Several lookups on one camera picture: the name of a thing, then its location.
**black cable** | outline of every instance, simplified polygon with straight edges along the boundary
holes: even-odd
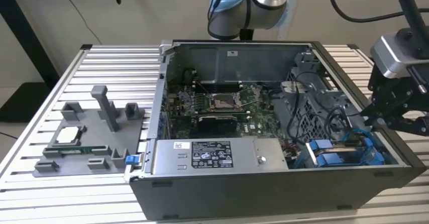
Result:
[[[299,143],[299,144],[303,144],[303,142],[296,139],[296,137],[293,137],[289,133],[289,127],[291,127],[291,124],[292,124],[292,121],[296,117],[296,113],[297,113],[297,105],[299,105],[299,90],[297,90],[297,77],[304,74],[304,73],[309,73],[309,74],[315,74],[317,75],[315,72],[309,72],[309,71],[303,71],[300,72],[295,78],[293,78],[293,81],[295,81],[295,104],[293,104],[293,109],[292,109],[292,115],[288,119],[288,122],[287,122],[287,126],[285,126],[285,132],[287,132],[287,136],[292,139],[292,142],[295,143]]]
[[[429,48],[429,33],[426,31],[424,23],[420,18],[419,10],[416,8],[415,0],[398,0],[404,18],[412,32],[412,36],[423,44],[424,48]]]
[[[211,7],[212,7],[212,2],[213,2],[215,0],[211,0],[209,1],[209,7],[208,7],[208,11],[207,11],[207,21],[209,20],[209,9],[211,9]]]
[[[320,108],[321,108],[325,112],[328,112],[328,111],[329,111],[329,108],[325,107],[325,106],[321,104],[320,100],[317,99],[317,96],[319,96],[320,93],[321,93],[321,92],[317,92],[317,93],[315,94],[315,96],[313,96],[313,101],[315,101],[315,103],[320,106]],[[356,116],[356,115],[359,115],[359,114],[360,114],[360,113],[356,112],[355,114],[346,115],[346,116],[347,116],[347,117],[352,117],[352,116]]]
[[[100,45],[101,45],[102,43],[101,43],[98,37],[94,35],[93,31],[90,30],[90,28],[89,28],[89,26],[88,26],[88,24],[86,24],[86,21],[85,21],[82,15],[81,15],[81,13],[80,13],[80,11],[78,11],[74,3],[72,2],[72,0],[68,0],[68,1],[69,1],[69,3],[72,4],[72,6],[74,7],[74,9],[76,9],[76,11],[77,11],[77,13],[78,13],[78,15],[80,15],[80,18],[81,18],[81,20],[82,20],[82,23],[85,24],[86,29],[89,30],[89,32],[92,33],[92,35],[94,36],[96,40],[98,41],[98,43],[100,43]]]
[[[335,0],[329,0],[329,4],[334,7],[335,12],[338,13],[338,15],[347,21],[350,22],[355,22],[355,23],[367,23],[367,22],[376,22],[380,20],[386,20],[394,17],[399,17],[403,16],[403,12],[395,12],[395,13],[390,13],[387,15],[382,15],[382,16],[376,16],[376,17],[370,17],[370,18],[352,18],[350,16],[347,16],[344,14],[344,12],[339,9],[336,1]],[[427,13],[429,12],[429,8],[419,8],[416,9],[418,12],[420,13]]]
[[[213,15],[215,10],[216,10],[216,8],[217,8],[217,6],[219,6],[219,4],[220,4],[220,1],[221,1],[221,0],[215,0],[215,2],[213,2],[213,4],[212,4],[212,10],[211,10],[211,14],[209,14],[209,17],[208,17],[208,23],[207,23],[207,32],[208,32],[208,30],[209,30],[209,24],[211,24],[211,21],[212,21],[212,15]]]
[[[14,136],[11,136],[11,135],[7,135],[6,133],[0,132],[0,135],[7,136],[7,137],[10,137],[11,139],[15,139],[15,140],[17,140],[17,137],[14,137]]]
[[[347,116],[346,112],[340,106],[332,107],[331,110],[328,111],[328,113],[325,115],[324,124],[323,124],[323,130],[324,130],[324,133],[327,134],[328,138],[332,139],[331,130],[328,129],[329,125],[331,125],[331,121],[334,120],[334,118],[342,117],[342,120],[346,122],[346,125],[348,125],[348,123],[346,121],[346,118],[347,118],[346,116]]]

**blue latch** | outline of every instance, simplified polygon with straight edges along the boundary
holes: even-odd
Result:
[[[137,165],[140,162],[140,156],[138,155],[128,155],[125,157],[125,165]]]

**white wall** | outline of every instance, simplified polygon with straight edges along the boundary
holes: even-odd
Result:
[[[158,44],[161,39],[208,39],[209,0],[72,0],[102,44]],[[64,71],[81,44],[97,44],[68,0],[17,0],[46,53]],[[255,39],[275,39],[259,30]]]
[[[0,88],[41,82],[35,68],[0,16]]]
[[[429,0],[415,0],[419,8],[429,8]],[[336,0],[351,17],[366,18],[399,11],[396,0]],[[429,25],[429,14],[422,14]],[[312,40],[324,44],[354,43],[368,53],[383,33],[407,27],[404,17],[374,23],[351,23],[335,13],[328,0],[299,0],[288,28],[288,40]]]

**slotted aluminum platform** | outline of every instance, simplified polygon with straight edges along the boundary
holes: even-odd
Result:
[[[360,91],[366,89],[371,62],[346,45],[325,45]],[[145,109],[140,148],[158,68],[157,46],[93,46],[81,50],[34,118],[0,164],[0,223],[140,223],[145,217],[121,174],[33,178],[33,165],[62,118],[65,101],[97,108],[89,91],[108,87],[117,107],[137,102]],[[407,114],[415,118],[422,113]],[[429,166],[429,138],[399,133]],[[402,189],[383,191],[359,210],[281,216],[200,220],[191,223],[429,223],[429,172]]]

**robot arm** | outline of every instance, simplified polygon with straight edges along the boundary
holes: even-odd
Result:
[[[212,38],[231,40],[241,29],[268,29],[285,14],[285,0],[215,0],[207,31]]]
[[[414,0],[398,1],[410,28],[380,36],[371,48],[375,66],[367,87],[372,96],[360,115],[368,126],[382,122],[392,130],[429,136],[429,117],[402,117],[410,110],[429,111],[429,29]],[[268,29],[280,22],[285,0],[215,0],[209,12],[208,34],[231,40],[243,29]]]
[[[370,53],[374,68],[367,88],[371,103],[360,112],[366,125],[384,122],[392,130],[429,136],[429,117],[410,120],[410,110],[429,111],[429,31],[414,0],[399,0],[410,28],[380,36]]]

